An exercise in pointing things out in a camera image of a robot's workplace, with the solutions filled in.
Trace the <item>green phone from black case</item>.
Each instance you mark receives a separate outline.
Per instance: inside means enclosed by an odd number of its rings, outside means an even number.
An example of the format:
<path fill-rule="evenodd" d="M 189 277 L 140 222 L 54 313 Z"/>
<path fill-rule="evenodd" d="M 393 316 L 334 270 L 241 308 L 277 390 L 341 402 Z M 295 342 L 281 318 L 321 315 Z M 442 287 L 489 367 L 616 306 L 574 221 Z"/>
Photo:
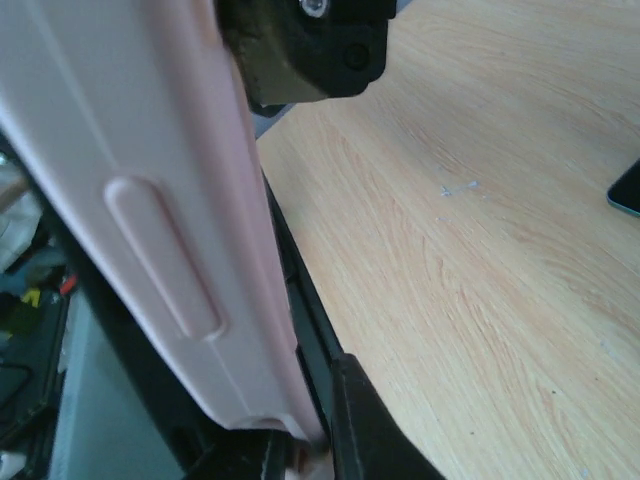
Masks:
<path fill-rule="evenodd" d="M 608 203 L 629 215 L 640 215 L 640 160 L 636 160 L 608 189 Z"/>

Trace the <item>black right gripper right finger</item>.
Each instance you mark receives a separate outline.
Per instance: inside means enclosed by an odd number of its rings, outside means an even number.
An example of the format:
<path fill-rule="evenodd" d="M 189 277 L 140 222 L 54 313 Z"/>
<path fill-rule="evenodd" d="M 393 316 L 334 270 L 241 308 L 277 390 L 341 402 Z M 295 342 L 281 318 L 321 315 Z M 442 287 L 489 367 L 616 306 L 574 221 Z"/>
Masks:
<path fill-rule="evenodd" d="M 400 429 L 358 359 L 332 364 L 330 421 L 337 479 L 419 480 L 444 476 Z"/>

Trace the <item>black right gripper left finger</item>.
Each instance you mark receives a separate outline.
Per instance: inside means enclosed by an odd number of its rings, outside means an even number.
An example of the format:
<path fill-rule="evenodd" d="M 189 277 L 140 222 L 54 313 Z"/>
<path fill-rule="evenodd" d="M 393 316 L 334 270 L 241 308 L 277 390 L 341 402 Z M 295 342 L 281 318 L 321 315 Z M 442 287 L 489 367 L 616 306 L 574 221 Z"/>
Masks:
<path fill-rule="evenodd" d="M 186 480 L 284 479 L 290 435 L 277 430 L 226 431 L 188 470 Z"/>

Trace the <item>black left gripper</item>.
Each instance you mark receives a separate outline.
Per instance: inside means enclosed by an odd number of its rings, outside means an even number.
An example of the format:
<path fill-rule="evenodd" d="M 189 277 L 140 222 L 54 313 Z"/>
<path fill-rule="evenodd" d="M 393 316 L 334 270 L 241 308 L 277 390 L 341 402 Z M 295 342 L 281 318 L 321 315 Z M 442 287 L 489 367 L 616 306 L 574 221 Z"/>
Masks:
<path fill-rule="evenodd" d="M 225 0 L 214 4 L 252 113 L 363 93 L 385 71 L 392 0 Z"/>

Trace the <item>pink cased phone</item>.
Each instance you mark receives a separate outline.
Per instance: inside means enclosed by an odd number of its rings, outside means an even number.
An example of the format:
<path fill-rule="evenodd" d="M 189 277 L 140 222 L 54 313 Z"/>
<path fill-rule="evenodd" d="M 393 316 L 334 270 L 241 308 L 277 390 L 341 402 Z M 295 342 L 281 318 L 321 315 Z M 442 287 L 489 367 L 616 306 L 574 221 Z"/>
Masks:
<path fill-rule="evenodd" d="M 330 479 L 215 2 L 3 2 L 1 129 L 181 467 L 277 430 L 284 479 Z"/>

